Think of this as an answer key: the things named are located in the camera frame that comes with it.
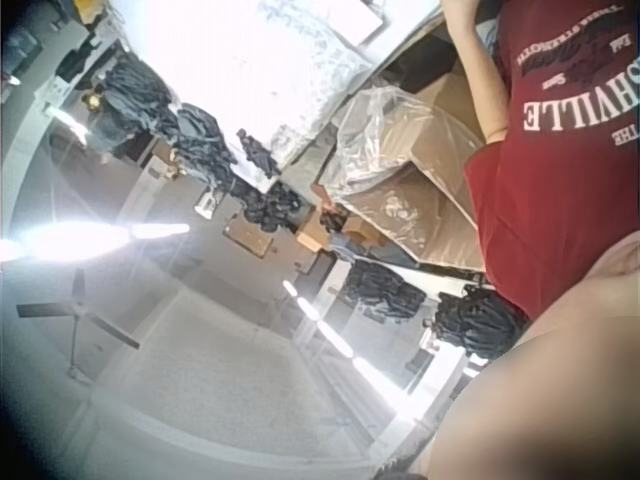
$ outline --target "hanging clothes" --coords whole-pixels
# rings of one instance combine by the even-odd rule
[[[465,294],[459,298],[441,293],[431,328],[439,340],[495,360],[515,346],[529,320],[495,291],[467,285]]]

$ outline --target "light fixture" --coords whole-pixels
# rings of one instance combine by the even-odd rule
[[[293,298],[296,298],[298,296],[298,291],[296,290],[296,287],[294,287],[289,280],[284,280],[282,282],[282,286]]]
[[[329,326],[328,323],[320,321],[318,323],[318,329],[327,337],[327,340],[336,347],[336,349],[347,358],[353,358],[353,349],[349,346],[344,339],[336,333],[336,331]]]
[[[478,365],[479,367],[484,367],[487,363],[489,363],[489,360],[487,360],[486,358],[480,358],[477,354],[474,353],[469,358],[469,362],[473,363],[474,365]]]
[[[62,123],[68,126],[83,145],[87,144],[87,135],[89,134],[89,130],[87,130],[87,127],[77,122],[71,115],[63,110],[60,110],[59,108],[49,107],[48,111]]]
[[[411,398],[400,387],[363,358],[355,358],[353,366],[398,415],[407,419],[416,417],[416,408],[412,404]]]
[[[152,240],[189,232],[186,223],[141,223],[131,227],[131,234],[139,240]]]
[[[307,299],[299,298],[298,306],[300,306],[304,314],[314,322],[320,320],[320,314],[318,313],[318,310],[316,310],[315,307],[311,305]]]
[[[36,228],[27,235],[27,248],[36,258],[75,262],[99,257],[129,243],[124,227],[91,222],[61,222]]]
[[[476,378],[478,375],[480,375],[480,372],[478,372],[477,370],[473,370],[469,367],[466,367],[463,370],[463,373],[471,378]]]
[[[24,256],[24,248],[17,242],[11,240],[0,240],[0,263],[17,260]]]

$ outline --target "fluorescent light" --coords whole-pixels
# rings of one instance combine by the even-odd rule
[[[24,256],[22,245],[11,240],[0,240],[0,262],[10,262]]]
[[[189,230],[189,225],[185,223],[141,223],[131,227],[131,234],[139,240],[151,240],[180,235]]]
[[[471,377],[471,378],[475,378],[477,377],[480,372],[476,371],[476,370],[472,370],[471,368],[467,367],[463,370],[464,374]]]
[[[67,125],[71,131],[78,137],[78,140],[82,142],[82,144],[87,144],[87,135],[89,134],[89,130],[87,127],[77,122],[71,115],[67,112],[60,110],[59,108],[49,107],[49,111],[51,114],[60,120],[62,123]]]
[[[62,222],[28,234],[30,253],[51,262],[75,262],[99,257],[130,241],[126,228],[103,223]]]
[[[299,298],[298,305],[300,306],[304,314],[311,320],[313,320],[314,322],[320,320],[320,314],[318,313],[318,310],[316,310],[315,307],[311,305],[306,299]]]
[[[287,292],[289,292],[289,295],[291,295],[293,298],[296,298],[298,296],[298,291],[296,290],[296,287],[294,287],[289,280],[283,281],[282,286]]]
[[[327,337],[336,349],[343,354],[347,358],[353,358],[353,349],[349,346],[344,339],[336,333],[336,331],[329,326],[328,323],[324,321],[320,321],[318,323],[318,328]]]
[[[353,366],[399,415],[411,419],[416,417],[411,398],[400,387],[362,358],[355,358]]]
[[[471,355],[471,357],[469,358],[469,361],[474,365],[478,365],[479,367],[484,367],[487,363],[489,363],[489,360],[485,358],[480,358],[475,353]]]

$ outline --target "cardboard box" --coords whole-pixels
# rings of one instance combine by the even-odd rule
[[[409,160],[399,171],[342,202],[417,261],[484,270],[464,168],[481,146],[482,132],[464,77],[447,74],[417,97],[432,115],[404,109],[381,141],[382,158]]]
[[[342,227],[342,233],[365,248],[383,247],[389,241],[380,230],[358,215],[351,215],[347,219]]]
[[[320,214],[320,210],[314,209],[296,234],[296,240],[315,253],[329,246],[329,233],[320,225]]]
[[[223,234],[258,258],[264,258],[274,241],[274,235],[263,232],[260,226],[249,223],[242,213],[234,215]]]

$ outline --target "black garment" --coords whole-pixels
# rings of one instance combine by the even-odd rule
[[[377,263],[356,260],[341,291],[347,302],[361,303],[375,315],[397,323],[412,319],[427,299],[422,290],[400,275]]]
[[[142,130],[154,132],[169,110],[171,92],[164,81],[144,62],[126,55],[111,69],[103,83],[104,99]]]
[[[163,138],[176,151],[188,175],[238,199],[249,222],[270,233],[280,227],[292,228],[290,218],[302,206],[300,197],[281,183],[263,195],[236,176],[231,165],[237,160],[216,119],[188,103],[174,114],[169,109],[169,89],[143,62],[132,56],[124,58],[108,73],[102,87],[104,100],[123,118]],[[255,161],[265,161],[264,151],[255,144],[251,151]]]
[[[280,175],[277,162],[271,156],[271,152],[264,148],[260,142],[258,142],[251,135],[247,135],[247,132],[240,130],[238,132],[238,138],[242,143],[242,149],[247,154],[247,160],[262,170],[267,178],[273,178],[276,175]]]
[[[467,286],[465,293],[462,298],[440,294],[433,331],[438,339],[464,347],[469,354],[495,360],[514,347],[528,318],[492,290]]]

